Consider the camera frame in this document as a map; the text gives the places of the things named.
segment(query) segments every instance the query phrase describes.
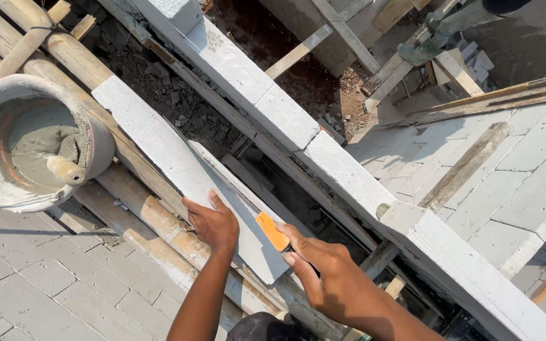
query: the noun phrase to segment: trowel handle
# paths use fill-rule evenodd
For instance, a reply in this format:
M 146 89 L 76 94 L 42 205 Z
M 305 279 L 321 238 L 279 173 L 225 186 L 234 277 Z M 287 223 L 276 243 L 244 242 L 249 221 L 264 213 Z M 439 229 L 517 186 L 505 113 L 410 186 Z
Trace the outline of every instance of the trowel handle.
M 47 168 L 69 186 L 80 186 L 86 182 L 86 169 L 65 157 L 59 155 L 49 157 Z

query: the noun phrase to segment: dirt ground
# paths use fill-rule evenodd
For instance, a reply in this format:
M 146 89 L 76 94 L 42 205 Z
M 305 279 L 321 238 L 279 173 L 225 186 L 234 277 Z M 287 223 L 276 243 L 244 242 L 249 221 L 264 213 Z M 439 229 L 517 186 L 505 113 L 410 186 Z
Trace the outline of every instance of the dirt ground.
M 249 58 L 262 70 L 283 58 L 299 41 L 275 16 L 258 1 L 210 0 L 204 12 L 222 32 L 231 35 Z M 417 29 L 427 10 L 413 10 L 370 48 L 383 65 Z M 362 103 L 366 97 L 360 88 L 371 75 L 354 63 L 335 78 L 312 54 L 279 76 L 277 84 L 314 119 L 330 113 L 346 141 L 355 133 L 378 121 L 378 114 L 365 115 Z

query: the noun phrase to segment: mortar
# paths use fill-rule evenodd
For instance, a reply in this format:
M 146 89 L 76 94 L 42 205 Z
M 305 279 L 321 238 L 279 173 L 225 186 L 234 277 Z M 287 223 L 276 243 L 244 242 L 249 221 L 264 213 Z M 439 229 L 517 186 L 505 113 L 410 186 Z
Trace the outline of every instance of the mortar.
M 114 153 L 109 129 L 62 87 L 30 75 L 0 79 L 0 208 L 29 213 L 59 205 Z M 48 159 L 71 160 L 85 176 L 64 181 Z

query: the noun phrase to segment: rubber boot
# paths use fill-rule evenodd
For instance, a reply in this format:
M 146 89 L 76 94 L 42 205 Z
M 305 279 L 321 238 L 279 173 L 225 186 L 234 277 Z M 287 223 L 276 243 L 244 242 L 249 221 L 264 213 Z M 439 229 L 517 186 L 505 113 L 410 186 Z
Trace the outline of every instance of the rubber boot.
M 399 44 L 397 47 L 400 57 L 411 62 L 414 66 L 419 66 L 430 61 L 445 50 L 444 48 L 435 46 L 431 42 L 431 38 L 427 39 L 416 49 L 406 44 Z

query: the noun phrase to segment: hand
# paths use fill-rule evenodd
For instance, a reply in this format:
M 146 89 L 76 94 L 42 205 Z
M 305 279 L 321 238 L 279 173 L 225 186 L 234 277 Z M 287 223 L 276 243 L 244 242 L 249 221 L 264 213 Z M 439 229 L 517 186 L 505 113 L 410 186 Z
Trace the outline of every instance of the hand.
M 209 199 L 216 211 L 183 197 L 183 205 L 189 210 L 189 222 L 197 231 L 197 238 L 213 251 L 234 252 L 239 236 L 237 218 L 213 190 L 209 192 Z
M 368 315 L 364 298 L 380 289 L 353 262 L 347 248 L 305 238 L 290 224 L 278 223 L 277 229 L 290 238 L 296 251 L 282 257 L 303 283 L 309 304 L 336 322 L 358 327 L 360 318 Z

